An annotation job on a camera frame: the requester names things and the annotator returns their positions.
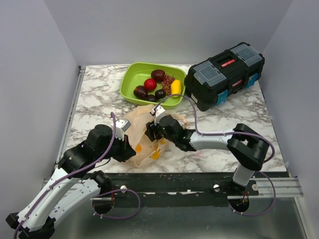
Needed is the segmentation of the orange plastic bag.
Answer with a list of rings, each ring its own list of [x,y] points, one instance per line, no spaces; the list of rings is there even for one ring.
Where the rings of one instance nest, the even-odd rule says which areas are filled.
[[[151,141],[146,135],[146,124],[154,121],[150,111],[154,105],[138,106],[124,116],[131,123],[125,134],[136,155],[125,162],[135,168],[143,168],[159,159],[166,151],[169,141],[165,138]]]

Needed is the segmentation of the dark fake plum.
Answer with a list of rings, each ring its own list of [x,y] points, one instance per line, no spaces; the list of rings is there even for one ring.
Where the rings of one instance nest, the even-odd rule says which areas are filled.
[[[146,101],[148,101],[148,102],[157,102],[158,100],[157,100],[155,95],[149,94],[146,97]]]
[[[166,91],[164,89],[159,89],[155,92],[155,97],[157,100],[161,100],[166,97]]]

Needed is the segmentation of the red fake apple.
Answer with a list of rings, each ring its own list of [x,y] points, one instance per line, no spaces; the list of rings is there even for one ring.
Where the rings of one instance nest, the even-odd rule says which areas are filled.
[[[164,81],[165,71],[163,70],[153,70],[151,72],[151,78],[154,79],[156,82]]]

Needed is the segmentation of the yellow fake mango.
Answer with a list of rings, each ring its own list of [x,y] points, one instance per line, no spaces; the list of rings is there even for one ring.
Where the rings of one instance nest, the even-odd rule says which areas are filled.
[[[181,89],[182,89],[182,86],[181,86],[180,80],[174,80],[170,85],[170,91],[173,97],[176,97],[176,95],[180,95]]]

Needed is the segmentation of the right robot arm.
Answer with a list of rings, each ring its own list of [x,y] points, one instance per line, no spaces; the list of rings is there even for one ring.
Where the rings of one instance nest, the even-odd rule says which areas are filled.
[[[229,183],[229,189],[235,195],[247,190],[251,177],[261,170],[270,147],[265,138],[242,123],[231,130],[199,133],[183,128],[171,115],[147,123],[145,135],[152,142],[164,138],[182,151],[230,151],[239,162]]]

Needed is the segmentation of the green plastic tray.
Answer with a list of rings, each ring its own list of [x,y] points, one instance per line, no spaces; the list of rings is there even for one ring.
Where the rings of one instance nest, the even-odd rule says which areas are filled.
[[[185,86],[184,79],[186,73],[177,67],[169,65],[161,65],[155,63],[136,62],[131,64],[126,70],[120,86],[120,94],[128,102],[135,105],[149,105],[151,102],[141,100],[134,96],[134,89],[139,85],[143,85],[144,81],[151,77],[153,70],[163,70],[167,75],[173,76],[175,79],[181,81],[181,93],[184,94]]]

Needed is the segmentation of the black toolbox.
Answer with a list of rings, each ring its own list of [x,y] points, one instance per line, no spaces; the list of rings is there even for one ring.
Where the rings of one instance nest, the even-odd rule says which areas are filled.
[[[204,112],[253,86],[260,79],[264,64],[261,53],[241,42],[191,66],[184,80],[185,94]]]

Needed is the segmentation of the black mounting rail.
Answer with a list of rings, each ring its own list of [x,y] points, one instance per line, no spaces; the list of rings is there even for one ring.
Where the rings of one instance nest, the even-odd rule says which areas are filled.
[[[232,182],[232,173],[107,173],[110,196],[93,198],[98,208],[227,207],[229,199],[257,196],[252,189]]]

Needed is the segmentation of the dark brown fake pepper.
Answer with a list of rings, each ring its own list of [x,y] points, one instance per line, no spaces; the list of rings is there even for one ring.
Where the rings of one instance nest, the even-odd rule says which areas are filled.
[[[136,86],[133,91],[133,94],[138,99],[146,100],[148,96],[148,91],[144,86]]]

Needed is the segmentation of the red fake grapes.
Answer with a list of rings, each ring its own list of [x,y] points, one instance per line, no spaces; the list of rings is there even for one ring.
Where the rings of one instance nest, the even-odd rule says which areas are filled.
[[[161,85],[162,85],[162,89],[165,91],[167,96],[171,94],[171,84],[174,81],[175,81],[175,77],[173,77],[172,75],[164,75]]]

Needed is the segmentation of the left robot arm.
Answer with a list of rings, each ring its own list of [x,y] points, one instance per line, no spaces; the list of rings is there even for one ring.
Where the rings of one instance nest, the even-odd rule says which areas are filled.
[[[32,202],[7,216],[15,239],[49,239],[57,226],[84,202],[113,196],[120,190],[103,171],[94,171],[103,159],[125,162],[136,152],[125,131],[130,123],[117,120],[112,127],[96,125],[79,145],[64,152],[47,184]]]

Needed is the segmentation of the red fake pomegranate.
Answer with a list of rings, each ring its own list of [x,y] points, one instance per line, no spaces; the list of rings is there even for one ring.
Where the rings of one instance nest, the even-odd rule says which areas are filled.
[[[148,92],[152,92],[156,89],[157,82],[152,78],[148,78],[144,81],[144,87],[147,89]]]

